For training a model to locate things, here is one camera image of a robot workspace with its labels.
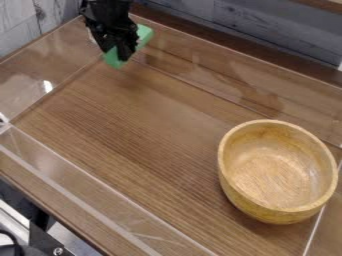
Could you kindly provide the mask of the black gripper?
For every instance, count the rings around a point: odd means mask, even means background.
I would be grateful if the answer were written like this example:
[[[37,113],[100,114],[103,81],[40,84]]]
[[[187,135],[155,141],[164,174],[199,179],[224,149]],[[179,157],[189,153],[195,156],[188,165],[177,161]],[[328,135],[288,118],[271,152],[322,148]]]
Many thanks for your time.
[[[132,3],[133,0],[81,0],[80,5],[80,14],[99,48],[107,53],[116,46],[120,61],[129,59],[139,40],[137,25],[129,19]]]

